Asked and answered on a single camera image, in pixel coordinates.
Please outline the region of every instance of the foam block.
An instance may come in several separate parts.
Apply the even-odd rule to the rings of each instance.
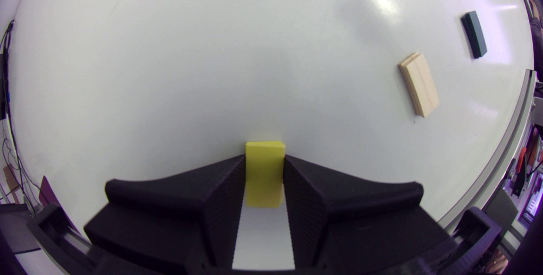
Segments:
[[[247,142],[245,157],[245,205],[278,208],[283,192],[285,144],[281,141]]]
[[[438,107],[439,98],[424,56],[413,53],[398,66],[406,82],[415,113],[428,117]]]

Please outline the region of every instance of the black cable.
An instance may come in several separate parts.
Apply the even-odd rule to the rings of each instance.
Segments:
[[[8,195],[10,195],[12,192],[17,191],[17,190],[19,190],[19,186],[17,186],[14,190],[11,190],[10,192],[8,192],[8,193],[6,194],[6,197],[8,197]]]
[[[539,169],[539,167],[541,166],[542,163],[543,163],[543,160],[539,163],[539,165],[537,165],[537,167],[535,167],[535,169],[533,169],[530,173],[528,173],[527,177],[530,177],[532,173],[537,171],[537,169]]]

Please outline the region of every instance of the black plastic part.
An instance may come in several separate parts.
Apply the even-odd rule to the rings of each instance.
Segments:
[[[453,234],[459,247],[439,275],[463,275],[477,263],[500,234],[501,227],[483,211],[472,207],[465,211]]]
[[[478,240],[493,232],[470,210],[458,226],[470,247],[447,259],[456,242],[419,207],[420,184],[370,182],[287,156],[283,183],[296,269],[235,270],[244,173],[241,156],[162,180],[110,181],[110,203],[85,227],[93,244],[74,235],[53,204],[28,227],[76,275],[429,275],[469,267]],[[69,242],[70,234],[82,245]]]
[[[296,268],[429,274],[456,248],[419,207],[416,182],[371,182],[287,156],[283,183]]]
[[[42,249],[58,264],[66,273],[73,275],[160,275],[160,273],[145,269],[126,260],[105,252],[95,245],[80,242],[74,246],[65,237],[76,236],[70,228],[70,221],[63,209],[56,204],[49,204],[28,221],[27,227],[35,236]]]
[[[516,195],[520,197],[524,183],[526,182],[526,159],[522,159],[522,164],[520,166],[520,172],[516,175],[515,183],[512,186],[511,196]]]
[[[111,180],[110,203],[85,232],[93,244],[161,272],[231,268],[244,188],[243,155],[161,180]],[[192,235],[202,236],[209,261],[192,256],[200,242]]]
[[[462,24],[470,41],[473,58],[478,59],[487,53],[487,44],[484,41],[483,30],[477,17],[477,12],[472,11],[462,16]]]

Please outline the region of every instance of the white tabletop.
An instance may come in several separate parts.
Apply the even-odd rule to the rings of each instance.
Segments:
[[[477,11],[488,53],[460,22]],[[440,106],[397,64],[423,53]],[[81,228],[107,180],[170,176],[282,140],[367,180],[423,184],[439,220],[479,176],[533,50],[522,0],[22,0],[15,134]]]

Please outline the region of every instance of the black block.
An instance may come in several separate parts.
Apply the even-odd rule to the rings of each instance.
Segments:
[[[479,23],[477,12],[469,12],[462,16],[462,24],[470,41],[471,51],[475,59],[487,53],[487,43],[484,41],[483,29]]]

